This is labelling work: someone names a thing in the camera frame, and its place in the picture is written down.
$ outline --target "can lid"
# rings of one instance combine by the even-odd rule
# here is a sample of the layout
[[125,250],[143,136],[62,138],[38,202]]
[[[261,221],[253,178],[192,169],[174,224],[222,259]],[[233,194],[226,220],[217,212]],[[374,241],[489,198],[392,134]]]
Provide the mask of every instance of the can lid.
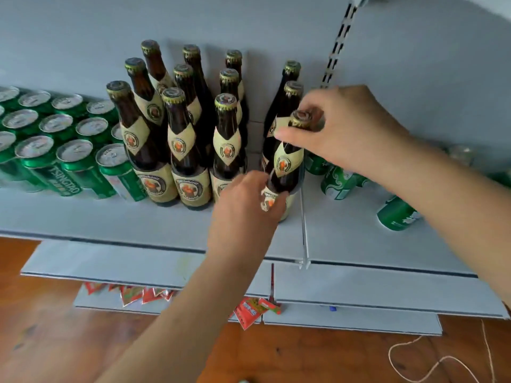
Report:
[[471,166],[474,162],[475,151],[466,145],[453,145],[447,148],[449,157],[466,166]]
[[120,122],[112,128],[111,134],[113,138],[123,141],[123,131]]
[[108,121],[105,118],[93,117],[78,122],[76,132],[82,136],[95,136],[103,133],[108,128]]
[[52,106],[57,110],[67,110],[72,109],[75,106],[78,106],[83,102],[83,96],[74,94],[70,96],[62,96],[60,98],[55,98],[52,102]]
[[100,115],[113,110],[115,105],[109,99],[100,102],[90,102],[87,104],[87,111],[90,114]]
[[112,81],[106,85],[106,92],[111,99],[115,99],[131,93],[131,87],[125,81]]
[[200,48],[195,44],[185,44],[183,46],[183,54],[187,55],[200,55]]
[[12,98],[16,98],[18,95],[19,89],[17,87],[0,87],[0,102],[5,102]]
[[11,132],[0,132],[0,152],[10,148],[16,142],[16,135]]
[[181,103],[186,101],[184,91],[179,87],[169,87],[164,89],[162,98],[165,102],[169,103]]
[[25,107],[34,107],[48,102],[52,98],[48,91],[32,91],[22,95],[18,99],[18,103]]
[[54,114],[43,118],[39,124],[41,131],[56,133],[69,128],[73,124],[73,117],[67,114]]
[[222,71],[220,71],[220,81],[239,82],[240,74],[233,68],[224,68]]
[[302,68],[302,65],[300,62],[297,62],[296,60],[288,60],[286,62],[286,65],[284,66],[284,70],[287,72],[299,72]]
[[312,114],[304,110],[295,110],[291,113],[291,121],[297,128],[309,128],[312,121]]
[[150,53],[160,52],[159,44],[156,40],[144,40],[141,43],[142,52],[148,55]]
[[110,144],[102,147],[96,154],[96,162],[104,167],[112,168],[128,161],[123,144]]
[[27,138],[16,145],[14,153],[19,158],[36,158],[47,154],[54,144],[54,140],[48,136],[34,136]]
[[180,76],[192,76],[193,75],[193,68],[189,64],[176,64],[174,67],[174,75],[180,75]]
[[93,144],[90,141],[73,140],[57,149],[57,158],[63,162],[76,162],[90,155],[93,149]]
[[232,94],[218,94],[215,98],[215,106],[221,110],[232,110],[238,104],[238,100]]
[[241,60],[243,58],[243,55],[241,54],[241,51],[238,49],[228,49],[225,53],[225,57],[228,60]]
[[296,81],[287,81],[284,85],[284,91],[293,95],[302,95],[303,84]]
[[23,109],[7,114],[2,124],[9,129],[19,129],[34,123],[38,118],[39,113],[37,111]]
[[139,57],[129,57],[124,61],[124,67],[128,71],[128,74],[132,75],[144,71],[146,69],[146,64]]

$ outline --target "string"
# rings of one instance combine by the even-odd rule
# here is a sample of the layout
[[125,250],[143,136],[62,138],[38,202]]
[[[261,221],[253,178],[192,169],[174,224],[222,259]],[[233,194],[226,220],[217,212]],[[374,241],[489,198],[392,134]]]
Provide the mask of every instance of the string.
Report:
[[[481,326],[482,326],[482,335],[483,335],[483,338],[484,338],[484,343],[486,344],[486,349],[488,351],[488,359],[489,359],[489,368],[492,372],[492,383],[495,383],[496,380],[495,380],[495,370],[493,368],[493,361],[492,361],[492,352],[490,351],[489,349],[489,344],[488,344],[488,339],[486,337],[486,329],[484,328],[484,322],[481,320]],[[447,356],[444,356],[443,358],[441,358],[439,361],[437,361],[435,363],[435,365],[433,367],[431,367],[431,369],[429,370],[429,372],[425,375],[424,378],[420,379],[420,380],[411,380],[411,379],[408,379],[406,377],[404,377],[398,370],[396,367],[394,367],[394,363],[392,362],[392,359],[390,357],[390,354],[392,353],[392,350],[396,347],[400,347],[402,345],[409,345],[409,344],[413,344],[417,341],[419,341],[420,339],[422,339],[424,336],[419,336],[418,338],[416,338],[415,340],[412,340],[412,341],[409,341],[407,343],[398,343],[398,344],[394,344],[392,347],[390,347],[388,349],[388,361],[390,362],[390,365],[392,366],[392,368],[394,368],[394,371],[403,379],[405,379],[406,381],[409,381],[410,383],[422,383],[423,381],[425,381],[427,378],[429,378],[429,376],[433,373],[433,371],[440,365],[440,363],[444,360],[447,360],[447,359],[453,359],[453,360],[456,360],[457,362],[459,362],[463,367],[466,368],[467,371],[469,371],[469,373],[471,374],[472,378],[474,378],[474,380],[477,382],[477,383],[480,383],[479,380],[477,380],[476,376],[474,375],[474,373],[470,370],[469,367],[466,366],[465,363],[463,363],[463,361],[461,361],[460,359],[454,357],[454,356],[451,356],[451,355],[447,355]]]

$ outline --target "hand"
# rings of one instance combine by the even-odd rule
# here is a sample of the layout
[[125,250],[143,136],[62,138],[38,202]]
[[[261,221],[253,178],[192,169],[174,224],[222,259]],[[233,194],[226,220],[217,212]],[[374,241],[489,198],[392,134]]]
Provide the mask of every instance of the hand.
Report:
[[317,133],[279,128],[277,139],[373,180],[379,168],[376,162],[388,163],[389,151],[411,140],[408,131],[376,101],[367,86],[313,90],[303,98],[299,109],[312,111],[316,121],[323,114],[324,128]]
[[261,261],[286,209],[288,193],[281,193],[270,211],[261,209],[261,191],[268,175],[239,174],[222,191],[211,217],[208,256]]

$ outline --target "red snack packet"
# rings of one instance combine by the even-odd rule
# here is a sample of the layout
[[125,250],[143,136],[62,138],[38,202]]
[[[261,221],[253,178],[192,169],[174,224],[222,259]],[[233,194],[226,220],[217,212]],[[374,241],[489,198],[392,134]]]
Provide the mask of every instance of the red snack packet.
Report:
[[154,288],[144,288],[144,291],[142,293],[142,304],[147,304],[151,301],[161,300],[163,298],[162,295],[155,296],[154,295]]
[[144,288],[141,286],[125,286],[121,291],[121,299],[123,307],[131,304],[142,298],[144,295]]
[[106,283],[97,283],[97,282],[84,282],[83,284],[87,288],[87,294],[89,296],[92,293],[99,292],[99,290],[103,289],[106,286]]
[[243,297],[241,303],[234,309],[234,314],[238,318],[241,328],[247,330],[265,311],[267,309],[258,304],[257,298]]
[[282,313],[281,307],[279,305],[274,304],[273,302],[270,302],[264,298],[259,298],[258,304],[268,310],[271,310],[274,313],[277,313],[278,315]]
[[170,297],[172,297],[175,292],[176,292],[175,290],[165,289],[162,292],[162,296],[163,296],[163,298],[165,298],[165,301],[170,301]]
[[165,289],[163,289],[163,288],[153,288],[153,293],[154,293],[155,296],[159,296],[164,291],[165,291]]

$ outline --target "wooden floor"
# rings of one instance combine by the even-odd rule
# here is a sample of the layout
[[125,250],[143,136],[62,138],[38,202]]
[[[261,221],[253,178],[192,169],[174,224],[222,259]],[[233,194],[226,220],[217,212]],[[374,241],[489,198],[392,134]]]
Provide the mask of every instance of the wooden floor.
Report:
[[[19,276],[37,242],[0,238],[0,381],[92,382],[154,320],[149,315],[74,309],[80,284]],[[511,382],[511,322],[485,320],[499,382]],[[491,374],[478,319],[442,317],[444,336],[395,349],[393,360],[409,379],[422,378],[442,356],[467,364],[481,383]],[[388,348],[416,336],[226,324],[199,381],[402,382]],[[447,360],[428,382],[471,382]]]

